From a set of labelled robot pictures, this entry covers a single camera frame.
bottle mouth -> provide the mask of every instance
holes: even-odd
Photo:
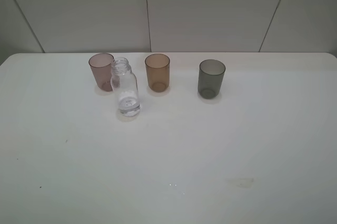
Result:
[[[115,74],[124,74],[131,69],[131,66],[126,58],[118,57],[112,61],[111,68]]]

translucent cup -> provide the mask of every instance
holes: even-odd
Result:
[[[152,54],[145,59],[148,86],[161,93],[170,85],[170,59],[164,54]]]
[[[91,71],[94,74],[97,86],[103,91],[112,91],[111,87],[111,63],[113,55],[99,53],[89,59]]]
[[[202,61],[199,66],[198,93],[205,99],[215,98],[221,88],[225,65],[214,59]]]

gray cup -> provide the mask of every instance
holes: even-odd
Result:
[[[226,66],[214,59],[202,61],[199,66],[198,92],[204,99],[213,99],[221,88]]]

clear bottle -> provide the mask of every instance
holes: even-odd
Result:
[[[111,68],[111,86],[117,100],[118,109],[124,116],[135,116],[141,109],[137,78],[124,57],[115,58]]]

amber cup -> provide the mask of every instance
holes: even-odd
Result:
[[[148,86],[161,93],[170,85],[170,59],[164,54],[152,54],[145,59]]]
[[[103,91],[112,91],[111,87],[111,63],[113,55],[99,53],[89,59],[91,71],[94,74],[97,86]]]

